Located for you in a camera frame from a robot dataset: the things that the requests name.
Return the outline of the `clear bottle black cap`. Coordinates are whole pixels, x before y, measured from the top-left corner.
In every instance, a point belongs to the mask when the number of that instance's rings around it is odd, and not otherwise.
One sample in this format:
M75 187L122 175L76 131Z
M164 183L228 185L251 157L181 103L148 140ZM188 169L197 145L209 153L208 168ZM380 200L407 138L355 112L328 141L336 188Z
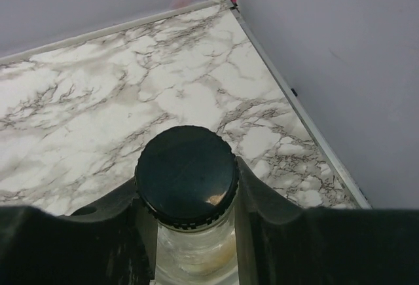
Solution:
M138 195L157 220L156 282L237 284L236 157L202 126L151 139L135 169Z

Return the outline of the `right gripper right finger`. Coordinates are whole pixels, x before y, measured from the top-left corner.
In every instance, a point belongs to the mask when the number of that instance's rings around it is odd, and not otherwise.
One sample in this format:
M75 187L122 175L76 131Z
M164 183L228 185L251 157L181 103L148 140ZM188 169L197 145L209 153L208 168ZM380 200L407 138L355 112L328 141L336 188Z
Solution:
M237 158L241 284L417 284L416 210L301 208Z

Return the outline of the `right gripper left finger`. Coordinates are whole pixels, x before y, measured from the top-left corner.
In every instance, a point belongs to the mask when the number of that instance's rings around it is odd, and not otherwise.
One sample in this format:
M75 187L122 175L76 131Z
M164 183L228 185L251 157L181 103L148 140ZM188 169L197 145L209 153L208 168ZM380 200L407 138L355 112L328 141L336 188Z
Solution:
M149 284L156 233L134 179L70 216L3 206L1 283Z

